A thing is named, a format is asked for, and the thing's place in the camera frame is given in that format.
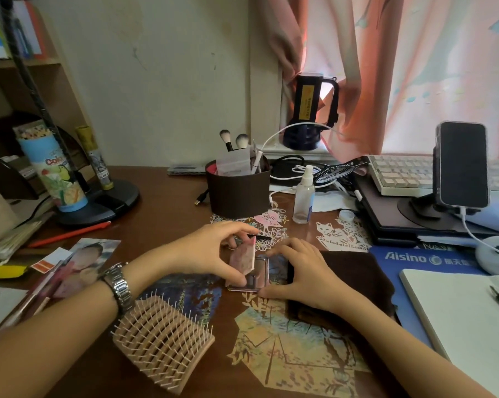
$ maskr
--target curtain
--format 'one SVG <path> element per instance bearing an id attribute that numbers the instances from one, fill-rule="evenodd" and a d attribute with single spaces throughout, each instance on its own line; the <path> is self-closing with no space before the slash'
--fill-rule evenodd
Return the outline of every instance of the curtain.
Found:
<path id="1" fill-rule="evenodd" d="M 306 38 L 300 48 L 276 35 L 272 48 L 286 80 L 299 71 L 339 80 L 337 131 L 323 133 L 338 160 L 431 154 L 435 127 L 445 120 L 483 123 L 489 155 L 499 156 L 499 0 L 260 0 L 260 6 L 270 44 L 271 28 Z M 291 53 L 285 50 L 297 51 L 290 66 L 280 57 Z M 320 95 L 318 121 L 328 114 L 328 90 Z"/>

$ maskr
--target keyboard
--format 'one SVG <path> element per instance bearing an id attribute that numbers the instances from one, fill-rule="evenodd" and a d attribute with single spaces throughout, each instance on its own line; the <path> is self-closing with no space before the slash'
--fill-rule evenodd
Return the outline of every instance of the keyboard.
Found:
<path id="1" fill-rule="evenodd" d="M 422 197 L 432 193 L 431 156 L 368 155 L 369 172 L 386 196 Z M 490 196 L 499 198 L 499 159 L 488 164 Z"/>

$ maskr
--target hand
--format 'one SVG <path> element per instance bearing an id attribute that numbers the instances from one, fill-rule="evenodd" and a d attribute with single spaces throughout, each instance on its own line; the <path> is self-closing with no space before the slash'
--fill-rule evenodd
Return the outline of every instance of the hand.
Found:
<path id="1" fill-rule="evenodd" d="M 220 244 L 227 240 L 236 247 L 233 235 L 243 241 L 247 234 L 258 234 L 259 229 L 243 222 L 222 221 L 200 227 L 195 232 L 161 247 L 173 258 L 171 272 L 185 274 L 215 274 L 233 285 L 245 286 L 246 277 L 220 258 Z"/>
<path id="2" fill-rule="evenodd" d="M 293 283 L 264 287 L 260 297 L 296 300 L 340 315 L 336 313 L 340 306 L 358 294 L 334 274 L 319 250 L 307 241 L 283 240 L 266 252 L 267 256 L 276 254 L 283 254 L 293 265 Z"/>

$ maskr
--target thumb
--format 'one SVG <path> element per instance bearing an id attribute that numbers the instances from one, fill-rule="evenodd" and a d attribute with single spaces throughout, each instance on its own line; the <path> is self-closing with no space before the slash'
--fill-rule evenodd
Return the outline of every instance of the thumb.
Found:
<path id="1" fill-rule="evenodd" d="M 293 285 L 269 285 L 259 291 L 259 297 L 264 299 L 291 299 Z"/>
<path id="2" fill-rule="evenodd" d="M 232 266 L 227 265 L 221 259 L 213 266 L 211 271 L 214 275 L 218 275 L 221 278 L 224 278 L 230 284 L 238 287 L 246 286 L 246 277 L 237 269 L 234 269 Z"/>

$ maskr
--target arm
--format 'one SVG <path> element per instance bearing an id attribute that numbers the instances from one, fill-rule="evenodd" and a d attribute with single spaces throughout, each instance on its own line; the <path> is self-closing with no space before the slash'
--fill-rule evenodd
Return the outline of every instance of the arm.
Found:
<path id="1" fill-rule="evenodd" d="M 233 245 L 233 234 L 244 239 L 246 233 L 258 232 L 240 222 L 206 225 L 130 262 L 123 268 L 124 278 L 134 297 L 174 272 L 213 273 L 243 286 L 245 277 L 220 259 L 219 246 L 224 239 Z M 111 289 L 98 281 L 6 330 L 0 335 L 0 397 L 45 395 L 115 320 L 117 312 Z"/>
<path id="2" fill-rule="evenodd" d="M 342 317 L 366 338 L 412 398 L 494 398 L 341 281 L 316 247 L 289 239 L 268 255 L 278 253 L 295 267 L 293 283 L 266 287 L 259 292 L 261 297 L 298 300 Z"/>

